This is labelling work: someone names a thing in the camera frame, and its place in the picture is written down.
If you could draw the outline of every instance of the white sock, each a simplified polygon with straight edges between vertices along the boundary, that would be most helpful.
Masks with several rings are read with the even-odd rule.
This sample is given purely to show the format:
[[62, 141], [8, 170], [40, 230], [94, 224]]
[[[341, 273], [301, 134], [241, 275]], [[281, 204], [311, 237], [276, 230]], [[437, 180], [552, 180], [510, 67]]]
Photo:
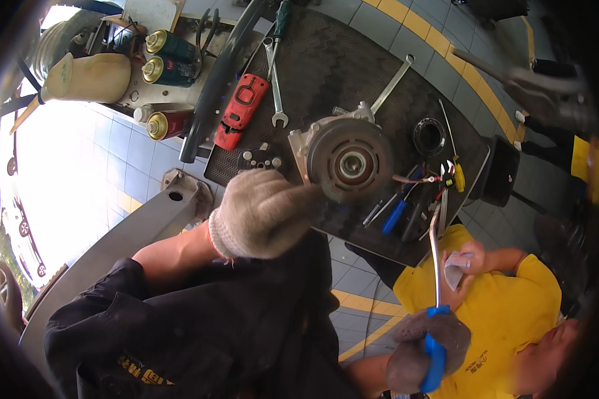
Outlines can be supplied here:
[[526, 116], [519, 111], [515, 111], [515, 119], [521, 123], [526, 122]]

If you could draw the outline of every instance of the combination wrench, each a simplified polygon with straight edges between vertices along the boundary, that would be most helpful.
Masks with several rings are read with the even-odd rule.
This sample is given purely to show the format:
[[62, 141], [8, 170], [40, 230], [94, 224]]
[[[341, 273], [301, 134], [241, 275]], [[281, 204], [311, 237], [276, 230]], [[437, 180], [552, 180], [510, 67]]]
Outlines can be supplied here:
[[411, 65], [414, 63], [415, 56], [413, 54], [406, 54], [406, 60], [404, 60], [404, 63], [399, 68], [395, 76], [393, 76], [388, 85], [384, 88], [384, 91], [381, 92], [379, 97], [377, 97], [377, 100], [375, 100], [375, 104], [373, 104], [370, 108], [370, 111], [373, 113], [373, 115], [377, 114], [377, 111], [379, 110], [381, 105], [384, 103], [384, 101], [386, 101], [393, 89], [395, 89], [395, 86], [397, 86], [399, 81], [402, 80], [402, 77], [404, 77], [408, 68], [410, 68]]
[[275, 114], [271, 118], [273, 126], [277, 127], [277, 121], [282, 121], [282, 128], [285, 128], [289, 122], [289, 117], [284, 114], [282, 108], [282, 97], [280, 96], [280, 83], [277, 80], [277, 67], [275, 66], [275, 60], [273, 59], [273, 38], [265, 37], [262, 41], [264, 49], [266, 50], [266, 59], [269, 65], [271, 65], [271, 87], [273, 90], [273, 101], [275, 102]]

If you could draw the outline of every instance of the yellow screwdriver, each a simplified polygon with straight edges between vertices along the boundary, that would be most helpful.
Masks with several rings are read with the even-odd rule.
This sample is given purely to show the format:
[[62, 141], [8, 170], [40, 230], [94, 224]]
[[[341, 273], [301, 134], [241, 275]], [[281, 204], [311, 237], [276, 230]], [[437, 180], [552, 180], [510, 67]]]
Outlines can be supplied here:
[[461, 165], [458, 163], [459, 155], [457, 155], [457, 150], [455, 149], [455, 140], [453, 140], [453, 133], [450, 132], [450, 122], [448, 122], [448, 116], [446, 115], [446, 110], [444, 109], [444, 103], [441, 102], [439, 98], [439, 105], [441, 105], [441, 110], [444, 112], [444, 118], [446, 119], [446, 126], [448, 127], [448, 135], [450, 136], [450, 142], [453, 144], [453, 164], [455, 164], [455, 187], [457, 191], [460, 193], [464, 192], [464, 188], [466, 188], [466, 178], [464, 177], [464, 171], [461, 168]]

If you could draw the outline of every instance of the yellow shirt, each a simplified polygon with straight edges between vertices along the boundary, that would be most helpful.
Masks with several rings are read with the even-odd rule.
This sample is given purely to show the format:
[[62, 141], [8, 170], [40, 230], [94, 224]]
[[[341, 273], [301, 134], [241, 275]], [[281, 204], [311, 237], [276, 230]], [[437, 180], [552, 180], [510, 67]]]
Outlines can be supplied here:
[[592, 203], [599, 203], [599, 145], [595, 150], [594, 164], [592, 165], [592, 181], [588, 181], [588, 156], [590, 155], [590, 143], [575, 135], [572, 147], [572, 163], [570, 174], [592, 185]]
[[[439, 242], [439, 251], [458, 251], [473, 238], [462, 225], [450, 226]], [[432, 258], [421, 267], [407, 267], [393, 287], [408, 312], [435, 305]], [[537, 343], [557, 323], [561, 290], [551, 271], [528, 255], [516, 277], [498, 271], [475, 278], [457, 318], [472, 332], [466, 360], [440, 387], [432, 399], [513, 398], [510, 395], [511, 357]]]

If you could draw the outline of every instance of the tree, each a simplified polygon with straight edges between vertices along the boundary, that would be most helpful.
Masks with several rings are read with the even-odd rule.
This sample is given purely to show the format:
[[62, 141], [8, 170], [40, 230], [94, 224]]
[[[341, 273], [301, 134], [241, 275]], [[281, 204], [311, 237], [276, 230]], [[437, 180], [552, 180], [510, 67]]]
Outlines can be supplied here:
[[38, 290], [22, 274], [22, 270], [16, 263], [16, 256], [11, 248], [11, 237], [4, 230], [4, 224], [0, 222], [0, 260], [7, 263], [13, 276], [20, 286], [22, 295], [22, 311], [26, 312], [33, 303], [33, 299], [38, 294]]

